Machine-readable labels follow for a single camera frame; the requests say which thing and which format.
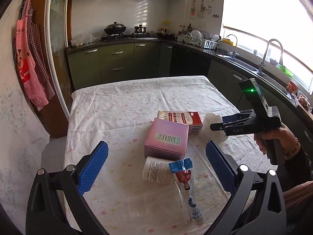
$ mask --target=white tablecloth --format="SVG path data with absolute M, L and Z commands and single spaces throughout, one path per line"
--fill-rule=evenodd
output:
M 194 166 L 196 202 L 206 218 L 200 226 L 183 222 L 175 184 L 142 180 L 144 142 L 158 110 L 198 111 L 202 119 L 208 112 L 225 116 L 238 110 L 203 76 L 111 83 L 75 91 L 72 97 L 65 166 L 77 164 L 100 140 L 109 145 L 107 161 L 84 194 L 105 229 L 112 235 L 203 234 L 229 197 L 205 156 L 206 142 L 189 135 L 186 154 Z M 252 135 L 230 136 L 220 147 L 253 171 L 274 168 Z M 66 214 L 78 229 L 67 204 Z

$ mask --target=cabinet door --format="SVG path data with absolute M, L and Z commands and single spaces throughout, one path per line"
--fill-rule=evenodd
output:
M 134 79 L 134 60 L 125 59 L 100 64 L 102 84 Z
M 246 77 L 228 68 L 227 66 L 212 60 L 208 79 L 217 88 L 217 90 L 226 97 L 227 100 L 237 106 L 243 94 L 238 83 L 246 80 Z
M 68 54 L 68 64 L 75 90 L 101 84 L 97 48 Z
M 189 50 L 173 47 L 170 77 L 208 76 L 211 60 Z
M 135 43 L 135 79 L 157 78 L 159 57 L 160 43 Z
M 160 49 L 160 61 L 159 61 L 159 77 L 168 77 L 170 74 L 172 46 L 162 43 Z
M 100 63 L 134 58 L 134 43 L 99 48 Z
M 285 116 L 288 107 L 286 104 L 284 104 L 279 98 L 277 98 L 275 95 L 273 95 L 270 91 L 266 90 L 264 87 L 259 85 L 259 88 L 264 95 L 264 98 L 266 99 L 266 102 L 269 106 L 276 106 L 279 110 L 279 114 L 281 116 L 281 119 Z M 245 95 L 242 95 L 238 105 L 238 110 L 249 110 L 252 109 L 251 103 L 246 99 Z
M 298 138 L 310 160 L 313 160 L 313 135 L 310 130 L 291 109 L 287 110 L 282 122 Z

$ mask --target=pot lid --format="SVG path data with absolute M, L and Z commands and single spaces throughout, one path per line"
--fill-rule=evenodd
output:
M 125 27 L 125 26 L 124 26 L 123 24 L 114 22 L 114 24 L 108 25 L 105 29 L 108 29 L 108 28 L 117 28 L 117 27 Z

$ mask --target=gas stove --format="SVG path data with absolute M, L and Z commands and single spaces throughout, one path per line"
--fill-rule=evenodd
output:
M 115 41 L 115 40 L 125 40 L 125 39 L 146 39 L 146 40 L 156 40 L 157 38 L 150 37 L 149 33 L 132 33 L 132 34 L 111 34 L 106 37 L 102 37 L 101 41 Z

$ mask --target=white towel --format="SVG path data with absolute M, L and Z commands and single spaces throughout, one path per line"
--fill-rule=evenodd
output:
M 202 121 L 203 127 L 199 136 L 203 138 L 205 142 L 213 140 L 215 143 L 220 144 L 221 142 L 228 139 L 224 131 L 212 131 L 210 125 L 213 123 L 222 123 L 222 117 L 214 113 L 206 113 Z

